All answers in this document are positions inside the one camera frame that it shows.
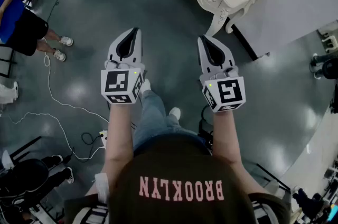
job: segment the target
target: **chair leg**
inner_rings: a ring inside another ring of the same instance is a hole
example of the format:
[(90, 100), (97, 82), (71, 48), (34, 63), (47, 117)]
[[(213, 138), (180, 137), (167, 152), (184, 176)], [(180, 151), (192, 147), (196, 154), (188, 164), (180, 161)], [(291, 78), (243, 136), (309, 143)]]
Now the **chair leg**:
[(14, 162), (13, 158), (15, 156), (17, 156), (19, 153), (21, 153), (23, 150), (27, 149), (28, 147), (30, 147), (31, 145), (33, 145), (35, 142), (37, 142), (39, 139), (41, 138), (41, 136), (33, 139), (32, 141), (28, 142), (27, 144), (25, 144), (24, 146), (22, 146), (21, 148), (17, 149), (13, 154), (11, 154), (11, 159)]
[(284, 186), (288, 191), (291, 191), (291, 188), (289, 188), (285, 183), (283, 183), (281, 180), (277, 179), (274, 175), (272, 175), (270, 172), (268, 172), (265, 168), (263, 168), (261, 165), (256, 164), (261, 170), (265, 171), (268, 175), (270, 175), (272, 178), (274, 178), (278, 183), (280, 183), (282, 186)]

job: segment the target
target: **forearm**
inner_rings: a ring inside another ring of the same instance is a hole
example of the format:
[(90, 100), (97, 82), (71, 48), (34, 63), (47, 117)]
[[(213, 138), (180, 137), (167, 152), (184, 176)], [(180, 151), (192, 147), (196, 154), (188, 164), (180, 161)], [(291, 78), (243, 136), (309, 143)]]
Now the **forearm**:
[(130, 105), (112, 105), (108, 124), (106, 161), (127, 161), (133, 158), (130, 126)]
[(102, 173), (107, 174), (110, 192), (124, 166), (133, 159), (133, 138), (130, 126), (130, 105), (111, 105), (105, 164)]
[(232, 111), (214, 114), (213, 156), (231, 167), (246, 194), (267, 193), (242, 164)]
[(2, 3), (2, 5), (0, 6), (0, 11), (1, 12), (5, 12), (5, 10), (7, 9), (7, 7), (11, 4), (13, 0), (4, 0), (4, 2)]
[(214, 114), (213, 122), (213, 155), (223, 159), (228, 164), (241, 163), (232, 111)]

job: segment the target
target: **white cable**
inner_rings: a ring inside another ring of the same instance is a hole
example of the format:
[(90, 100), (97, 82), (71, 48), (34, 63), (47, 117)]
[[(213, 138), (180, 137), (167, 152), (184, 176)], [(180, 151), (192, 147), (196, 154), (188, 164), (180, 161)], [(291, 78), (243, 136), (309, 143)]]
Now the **white cable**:
[(90, 111), (86, 110), (85, 108), (81, 108), (81, 107), (73, 107), (72, 105), (69, 105), (69, 104), (63, 104), (63, 103), (61, 103), (60, 101), (56, 100), (56, 99), (53, 97), (53, 95), (52, 95), (51, 87), (50, 87), (50, 85), (49, 85), (49, 77), (50, 77), (50, 75), (51, 75), (51, 61), (50, 61), (49, 56), (47, 55), (47, 53), (45, 53), (45, 56), (44, 56), (44, 59), (43, 59), (43, 60), (44, 60), (44, 65), (45, 65), (46, 67), (49, 67), (49, 72), (48, 72), (48, 89), (49, 89), (49, 93), (50, 93), (50, 95), (51, 95), (51, 97), (52, 97), (52, 99), (53, 99), (54, 101), (58, 102), (59, 104), (61, 104), (61, 105), (63, 105), (63, 106), (68, 106), (68, 107), (72, 107), (72, 108), (75, 108), (75, 109), (82, 109), (82, 110), (88, 112), (89, 114), (93, 114), (93, 115), (99, 116), (102, 120), (105, 120), (106, 122), (108, 122), (108, 120), (104, 119), (101, 115), (98, 115), (98, 114), (96, 114), (96, 113), (90, 112)]
[[(45, 53), (45, 56), (44, 56), (44, 59), (43, 59), (43, 60), (44, 60), (44, 65), (45, 65), (46, 67), (49, 67), (49, 72), (48, 72), (48, 89), (49, 89), (49, 93), (50, 93), (52, 99), (53, 99), (55, 102), (58, 102), (59, 104), (61, 104), (61, 105), (63, 105), (63, 106), (68, 106), (68, 107), (71, 107), (71, 108), (74, 108), (74, 109), (82, 109), (82, 110), (88, 112), (89, 114), (93, 114), (93, 115), (96, 115), (96, 116), (100, 117), (102, 120), (105, 120), (105, 121), (108, 123), (108, 120), (104, 119), (104, 118), (103, 118), (101, 115), (99, 115), (99, 114), (90, 112), (90, 111), (88, 111), (88, 110), (85, 109), (85, 108), (74, 107), (74, 106), (72, 106), (72, 105), (64, 104), (64, 103), (61, 103), (60, 101), (56, 100), (56, 99), (53, 97), (53, 94), (52, 94), (52, 91), (51, 91), (51, 87), (50, 87), (50, 85), (49, 85), (49, 78), (50, 78), (50, 75), (51, 75), (51, 61), (50, 61), (50, 58), (49, 58), (49, 56), (47, 55), (47, 53)], [(25, 114), (25, 116), (23, 116), (23, 117), (22, 117), (19, 121), (17, 121), (16, 123), (13, 122), (13, 120), (12, 120), (12, 118), (11, 118), (10, 116), (8, 116), (8, 117), (10, 118), (10, 120), (11, 120), (11, 122), (12, 122), (13, 124), (17, 125), (17, 124), (21, 123), (21, 121), (22, 121), (28, 114), (31, 114), (31, 115), (37, 115), (37, 116), (39, 116), (39, 115), (46, 115), (46, 116), (50, 116), (50, 117), (54, 118), (55, 120), (57, 120), (58, 123), (59, 123), (59, 125), (60, 125), (60, 127), (61, 127), (61, 129), (62, 129), (62, 131), (63, 131), (64, 137), (65, 137), (65, 140), (67, 141), (67, 144), (68, 144), (69, 149), (72, 151), (73, 155), (75, 155), (75, 157), (76, 157), (77, 159), (79, 159), (79, 160), (89, 160), (89, 159), (92, 159), (92, 157), (96, 154), (96, 152), (97, 152), (99, 149), (104, 149), (104, 148), (105, 148), (104, 146), (103, 146), (103, 147), (98, 147), (98, 148), (96, 149), (96, 151), (95, 151), (91, 156), (89, 156), (89, 158), (80, 158), (80, 157), (78, 157), (78, 156), (76, 155), (76, 153), (75, 153), (75, 152), (72, 150), (72, 148), (70, 147), (70, 144), (69, 144), (68, 139), (67, 139), (67, 135), (65, 134), (65, 131), (64, 131), (64, 129), (63, 129), (63, 127), (62, 127), (62, 125), (61, 125), (59, 119), (57, 119), (57, 118), (54, 117), (53, 115), (51, 115), (51, 114), (49, 114), (49, 113), (38, 113), (38, 114), (37, 114), (37, 113), (27, 112), (27, 113)]]
[(39, 116), (39, 115), (50, 116), (50, 117), (54, 118), (55, 120), (57, 120), (58, 123), (59, 123), (59, 125), (60, 125), (60, 127), (61, 127), (61, 129), (62, 129), (62, 131), (63, 131), (64, 137), (65, 137), (65, 140), (67, 141), (67, 144), (68, 144), (69, 149), (72, 151), (72, 153), (73, 153), (73, 154), (76, 156), (76, 158), (79, 159), (79, 160), (88, 160), (88, 159), (92, 159), (92, 157), (95, 155), (95, 153), (96, 153), (99, 149), (104, 148), (104, 147), (98, 147), (98, 148), (96, 149), (96, 151), (95, 151), (95, 152), (91, 155), (91, 157), (89, 157), (89, 158), (80, 158), (80, 157), (78, 157), (78, 156), (75, 154), (75, 152), (74, 152), (74, 151), (72, 150), (72, 148), (70, 147), (69, 142), (68, 142), (68, 139), (67, 139), (67, 136), (66, 136), (66, 134), (65, 134), (65, 131), (64, 131), (63, 127), (61, 126), (61, 123), (60, 123), (59, 119), (57, 119), (57, 118), (54, 117), (53, 115), (51, 115), (51, 114), (49, 114), (49, 113), (32, 113), (32, 112), (27, 112), (27, 113), (25, 114), (25, 116), (23, 116), (23, 117), (22, 117), (19, 121), (17, 121), (16, 123), (12, 120), (12, 118), (11, 118), (10, 116), (8, 116), (8, 117), (9, 117), (9, 119), (11, 120), (11, 122), (12, 122), (13, 124), (17, 125), (17, 124), (21, 123), (21, 121), (22, 121), (24, 118), (26, 118), (26, 116), (27, 116), (28, 114), (31, 114), (31, 115), (37, 115), (37, 116)]

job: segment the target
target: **person's foot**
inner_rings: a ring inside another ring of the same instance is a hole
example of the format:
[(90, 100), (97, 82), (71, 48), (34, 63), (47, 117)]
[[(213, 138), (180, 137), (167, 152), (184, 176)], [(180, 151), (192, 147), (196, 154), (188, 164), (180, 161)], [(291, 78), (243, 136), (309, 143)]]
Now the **person's foot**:
[(60, 50), (56, 49), (54, 52), (54, 57), (57, 58), (59, 61), (65, 61), (65, 54), (62, 53)]
[(318, 66), (317, 63), (315, 62), (315, 56), (318, 56), (317, 53), (313, 53), (311, 62), (310, 62), (310, 72), (314, 73), (316, 71), (316, 67)]
[(179, 108), (172, 108), (169, 112), (169, 115), (170, 114), (174, 115), (177, 120), (180, 120), (181, 118), (181, 110)]
[(291, 189), (291, 196), (295, 193), (298, 193), (298, 190), (300, 189), (300, 187), (295, 186), (293, 189)]
[(58, 158), (57, 164), (55, 164), (56, 166), (63, 162), (63, 157), (61, 155), (52, 155), (52, 157), (55, 157), (55, 159)]
[(140, 88), (140, 92), (141, 94), (143, 94), (145, 91), (148, 91), (148, 90), (151, 90), (151, 87), (150, 87), (150, 81), (149, 79), (145, 79), (141, 88)]
[(15, 98), (14, 98), (14, 100), (16, 100), (19, 97), (19, 85), (17, 84), (17, 82), (14, 82), (13, 89), (15, 89), (16, 91)]
[(73, 41), (72, 38), (62, 36), (59, 43), (60, 43), (60, 44), (64, 44), (64, 45), (66, 45), (66, 46), (71, 46), (71, 45), (73, 45), (73, 42), (74, 42), (74, 41)]
[(67, 173), (69, 174), (69, 177), (67, 178), (67, 182), (69, 184), (72, 184), (74, 182), (73, 169), (71, 167), (66, 167), (63, 171), (67, 171)]
[(315, 77), (315, 79), (318, 79), (318, 80), (320, 80), (322, 77), (318, 77), (317, 75), (316, 75), (316, 73), (313, 73), (313, 76)]

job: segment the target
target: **glossy floor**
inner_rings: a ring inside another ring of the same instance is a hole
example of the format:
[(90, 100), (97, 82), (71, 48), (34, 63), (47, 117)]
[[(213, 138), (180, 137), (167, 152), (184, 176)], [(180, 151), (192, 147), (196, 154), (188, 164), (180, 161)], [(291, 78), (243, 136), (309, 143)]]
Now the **glossy floor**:
[[(40, 17), (47, 19), (55, 0), (41, 0), (34, 6)], [(200, 112), (206, 102), (200, 92), (198, 78), (197, 37), (207, 31), (212, 15), (196, 0), (59, 0), (49, 25), (56, 32), (74, 38), (72, 47), (58, 46), (67, 60), (51, 58), (50, 86), (54, 97), (67, 104), (84, 107), (108, 118), (107, 103), (100, 94), (100, 70), (104, 68), (110, 43), (121, 33), (138, 26), (143, 33), (143, 62), (152, 89), (158, 93), (166, 110), (177, 106), (182, 110), (181, 125), (197, 131)], [(235, 111), (239, 141), (245, 159), (260, 163), (277, 176), (282, 176), (296, 161), (317, 129), (333, 91), (333, 83), (314, 80), (308, 71), (313, 52), (323, 53), (316, 34), (250, 63), (250, 58), (233, 34), (224, 30), (215, 36), (232, 51), (246, 81), (247, 103)], [(88, 157), (90, 146), (81, 140), (89, 132), (93, 137), (107, 129), (97, 116), (61, 106), (48, 90), (49, 68), (44, 54), (32, 57), (16, 53), (18, 62), (12, 79), (20, 87), (20, 98), (8, 105), (0, 118), (0, 143), (10, 152), (41, 135), (30, 151), (30, 157), (67, 155), (70, 150), (58, 122), (48, 116), (26, 112), (50, 113), (62, 124), (71, 147), (77, 155)], [(140, 105), (133, 109), (137, 125)], [(98, 140), (94, 149), (101, 146)], [(62, 185), (51, 195), (55, 199), (79, 197), (89, 189), (93, 175), (103, 165), (100, 150), (87, 163), (74, 157), (76, 183)]]

